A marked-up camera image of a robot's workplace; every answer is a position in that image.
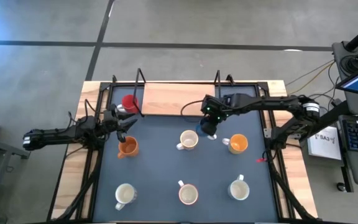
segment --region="mug handle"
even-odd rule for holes
[[[122,152],[118,152],[117,157],[118,159],[123,159],[125,158],[125,155]]]
[[[228,146],[230,144],[230,139],[222,139],[222,143]]]
[[[126,113],[127,111],[125,110],[125,108],[123,107],[123,105],[118,105],[117,106],[117,110],[122,112],[122,113]]]
[[[121,204],[118,202],[116,205],[116,209],[120,211],[122,208],[124,208],[124,206],[125,206],[125,204]]]
[[[179,143],[179,144],[177,144],[177,149],[182,150],[182,149],[185,149],[185,147],[183,147],[182,143]]]
[[[210,140],[215,140],[217,138],[216,134],[214,134],[213,136],[207,136],[207,138],[209,138]]]

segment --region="wooden table frame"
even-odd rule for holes
[[[211,84],[213,81],[152,81],[153,83],[205,83]],[[221,81],[222,85],[230,85],[229,81]],[[268,80],[268,81],[258,81],[258,80],[242,80],[236,81],[236,84],[246,84],[253,83],[255,85],[262,86],[268,90],[270,96],[285,96],[287,95],[285,91],[285,85],[282,80]],[[80,102],[78,104],[78,109],[76,113],[76,119],[81,118],[85,115],[84,102],[85,99],[91,103],[96,111],[101,109],[101,105],[105,104],[107,106],[108,101],[110,100],[111,95],[109,91],[111,90],[111,82],[84,82],[83,89],[81,92]],[[135,82],[120,82],[116,81],[115,85],[119,86],[134,86]],[[275,120],[271,122],[270,118],[274,116]],[[272,127],[272,125],[281,126],[286,123],[292,115],[286,111],[263,111],[261,112],[261,119],[264,117],[264,122],[266,127]],[[298,141],[289,140],[288,143],[298,145]],[[67,154],[79,148],[77,144],[70,144],[67,148]],[[52,200],[50,211],[48,214],[48,220],[51,218],[59,217],[69,206],[72,200],[75,198],[76,194],[80,191],[81,185],[84,184],[84,181],[89,177],[90,172],[94,170],[97,158],[101,158],[102,155],[98,154],[98,151],[90,151],[87,149],[81,149],[78,152],[70,155],[63,161],[61,173],[59,175],[59,180],[57,183],[57,188],[55,189],[55,194]],[[277,158],[275,159],[275,165],[277,170],[280,172],[284,179],[288,181],[289,187],[294,195],[297,197],[299,202],[306,208],[306,210],[312,214],[314,217],[317,217],[316,208],[314,205],[313,196],[311,194],[310,184],[308,181],[308,176],[306,173],[305,164],[303,162],[302,154],[299,148],[288,146],[282,152],[278,152]],[[299,214],[293,211],[293,208],[287,204],[288,200],[286,199],[281,188],[276,184],[272,184],[273,190],[277,188],[278,192],[278,204],[281,209],[279,212],[282,213],[282,218],[299,218]],[[91,221],[89,217],[93,216],[93,207],[90,203],[91,196],[96,194],[96,189],[94,186],[89,188],[87,191],[84,204],[78,207],[78,210],[81,212],[75,212],[71,219],[83,219],[84,222]]]

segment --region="red cup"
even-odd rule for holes
[[[138,113],[139,110],[136,108],[139,107],[139,102],[134,95],[126,95],[122,97],[121,104],[117,106],[118,111],[123,113]]]

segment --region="orange mug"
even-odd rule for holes
[[[222,143],[227,145],[233,154],[243,153],[248,147],[248,139],[242,134],[235,134],[230,139],[222,139]]]
[[[139,145],[134,137],[126,136],[125,140],[125,142],[118,144],[118,159],[123,159],[127,156],[136,156],[139,153]]]

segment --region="gray floor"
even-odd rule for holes
[[[97,39],[108,0],[0,0],[0,40]],[[116,0],[105,42],[323,46],[358,33],[358,1],[352,0]],[[0,140],[21,146],[32,128],[67,124],[76,105],[93,47],[0,46]],[[102,48],[93,80],[209,80],[216,70],[238,80],[289,82],[332,59],[330,52]],[[331,69],[337,77],[335,66]],[[287,87],[295,91],[308,78]],[[299,93],[331,88],[323,73]],[[343,93],[336,96],[344,99]],[[325,98],[319,99],[323,106]],[[0,215],[9,223],[46,219],[64,146],[14,159],[0,189]],[[340,169],[306,160],[313,197],[324,220],[358,223],[355,193],[337,192]]]

